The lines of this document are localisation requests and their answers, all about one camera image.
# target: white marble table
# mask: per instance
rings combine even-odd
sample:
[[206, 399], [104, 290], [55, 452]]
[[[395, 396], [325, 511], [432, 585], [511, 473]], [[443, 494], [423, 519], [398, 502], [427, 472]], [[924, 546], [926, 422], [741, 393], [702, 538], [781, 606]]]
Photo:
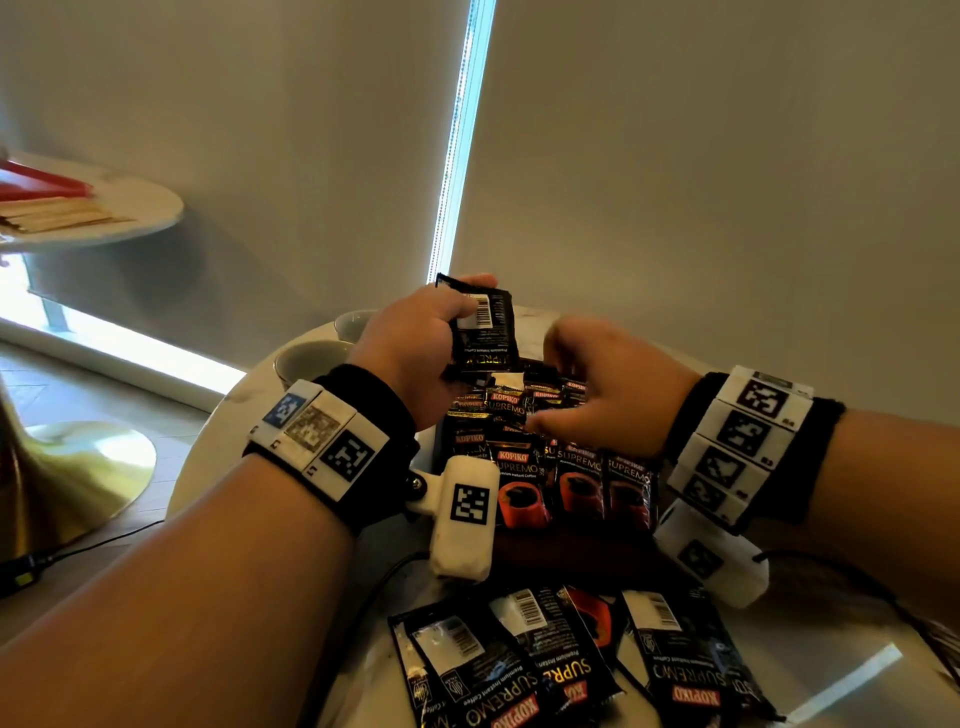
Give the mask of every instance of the white marble table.
[[[541, 357], [543, 335], [554, 318], [546, 311], [516, 307], [521, 355]], [[328, 324], [285, 346], [335, 338], [333, 325]], [[702, 362], [667, 351], [699, 372], [708, 371]], [[204, 426], [180, 472], [168, 516], [188, 506], [229, 470], [245, 446], [251, 423], [279, 398], [283, 390], [273, 372], [277, 352], [233, 388]], [[424, 443], [421, 453], [429, 451]], [[356, 603], [401, 554], [425, 548], [428, 540], [428, 522], [409, 524], [394, 518], [369, 528], [357, 547], [348, 599]], [[384, 617], [429, 603], [438, 590], [424, 564], [408, 567], [387, 588], [348, 657], [320, 725], [414, 725]], [[834, 599], [828, 601], [824, 593], [819, 576], [794, 572], [778, 577], [775, 570], [771, 592], [749, 609], [721, 607], [757, 681], [777, 708], [790, 715], [789, 724], [822, 728], [960, 725], [960, 696], [909, 628], [872, 600], [835, 591]], [[659, 725], [643, 698], [621, 677], [618, 682], [626, 694], [616, 700], [604, 725]]]
[[90, 245], [104, 245], [149, 235], [176, 225], [183, 216], [183, 202], [175, 193], [154, 182], [111, 172], [92, 164], [17, 152], [11, 159], [29, 167], [70, 177], [93, 185], [96, 200], [128, 222], [84, 225], [48, 232], [0, 232], [0, 254], [46, 253]]

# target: person's left arm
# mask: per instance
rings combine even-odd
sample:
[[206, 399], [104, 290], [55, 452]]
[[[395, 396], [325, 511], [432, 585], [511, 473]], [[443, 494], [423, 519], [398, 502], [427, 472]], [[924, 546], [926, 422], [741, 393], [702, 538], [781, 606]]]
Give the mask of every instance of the person's left arm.
[[[496, 285], [492, 276], [469, 281]], [[411, 425], [432, 425], [457, 392], [441, 380], [447, 321], [475, 306], [448, 288], [422, 288], [370, 322], [351, 363], [390, 387]], [[330, 391], [350, 402], [349, 391]], [[3, 722], [293, 725], [352, 549], [333, 510], [250, 454], [0, 650]]]

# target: red cup image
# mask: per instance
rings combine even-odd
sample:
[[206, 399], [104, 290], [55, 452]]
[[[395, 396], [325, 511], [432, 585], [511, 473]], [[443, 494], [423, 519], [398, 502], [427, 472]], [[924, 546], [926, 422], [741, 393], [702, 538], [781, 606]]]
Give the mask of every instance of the red cup image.
[[546, 528], [550, 516], [540, 489], [521, 480], [507, 483], [496, 497], [507, 528]]
[[603, 599], [598, 599], [579, 589], [567, 587], [573, 606], [577, 608], [590, 636], [598, 647], [610, 644], [613, 634], [613, 619], [610, 616], [610, 605]]
[[650, 510], [643, 500], [643, 490], [623, 480], [610, 484], [610, 510], [612, 519], [626, 523], [632, 528], [650, 528]]
[[603, 489], [594, 477], [564, 473], [560, 476], [560, 497], [567, 513], [603, 518]]

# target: gold table leg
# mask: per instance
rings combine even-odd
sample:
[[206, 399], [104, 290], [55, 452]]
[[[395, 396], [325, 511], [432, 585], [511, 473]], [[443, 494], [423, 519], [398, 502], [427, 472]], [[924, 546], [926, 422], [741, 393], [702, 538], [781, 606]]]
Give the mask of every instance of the gold table leg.
[[150, 484], [154, 444], [103, 422], [26, 429], [0, 383], [0, 562], [56, 549], [108, 522]]

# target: wood floor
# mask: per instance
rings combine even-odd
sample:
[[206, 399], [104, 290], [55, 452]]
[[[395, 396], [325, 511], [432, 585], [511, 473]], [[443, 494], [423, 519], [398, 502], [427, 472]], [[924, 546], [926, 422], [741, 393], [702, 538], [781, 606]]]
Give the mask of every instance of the wood floor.
[[[163, 519], [183, 460], [207, 413], [3, 342], [0, 376], [24, 425], [72, 420], [116, 422], [138, 429], [156, 445], [156, 471], [150, 487], [116, 519], [70, 545], [71, 550]], [[0, 644], [89, 581], [132, 544], [146, 538], [151, 530], [55, 564], [43, 573], [38, 584], [0, 599]]]

